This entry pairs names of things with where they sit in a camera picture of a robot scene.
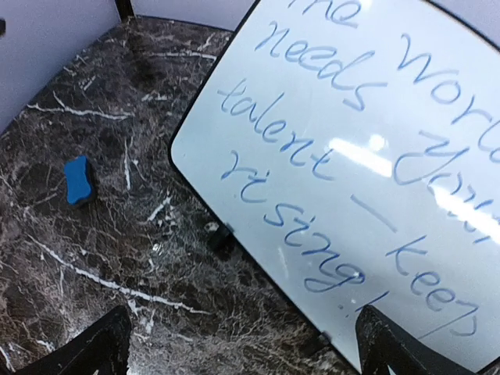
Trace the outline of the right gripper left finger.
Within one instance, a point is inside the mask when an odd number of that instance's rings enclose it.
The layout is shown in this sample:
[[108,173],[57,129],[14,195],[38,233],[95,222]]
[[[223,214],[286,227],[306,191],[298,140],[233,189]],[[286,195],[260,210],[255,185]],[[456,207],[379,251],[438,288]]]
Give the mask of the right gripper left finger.
[[17,373],[126,375],[130,335],[131,321],[127,308],[118,305],[72,341]]

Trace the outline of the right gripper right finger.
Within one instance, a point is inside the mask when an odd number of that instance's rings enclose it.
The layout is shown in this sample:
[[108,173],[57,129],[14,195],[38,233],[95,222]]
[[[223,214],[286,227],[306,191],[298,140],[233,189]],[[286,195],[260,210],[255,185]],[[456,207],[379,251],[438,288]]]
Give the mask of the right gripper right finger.
[[363,306],[357,318],[362,374],[471,374],[420,343],[379,309]]

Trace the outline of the blue whiteboard eraser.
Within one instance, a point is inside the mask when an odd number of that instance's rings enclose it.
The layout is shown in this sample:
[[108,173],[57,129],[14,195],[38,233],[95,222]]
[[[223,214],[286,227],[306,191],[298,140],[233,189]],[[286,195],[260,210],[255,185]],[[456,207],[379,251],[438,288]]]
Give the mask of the blue whiteboard eraser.
[[85,155],[80,155],[64,166],[66,178],[66,201],[71,206],[80,206],[95,196],[91,176],[91,164]]

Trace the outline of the white whiteboard black frame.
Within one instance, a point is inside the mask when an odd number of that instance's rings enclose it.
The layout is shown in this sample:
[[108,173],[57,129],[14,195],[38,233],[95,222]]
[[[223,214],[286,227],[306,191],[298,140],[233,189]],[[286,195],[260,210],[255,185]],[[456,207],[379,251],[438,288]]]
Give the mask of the white whiteboard black frame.
[[426,1],[257,1],[170,158],[353,365],[375,305],[499,358],[499,49]]

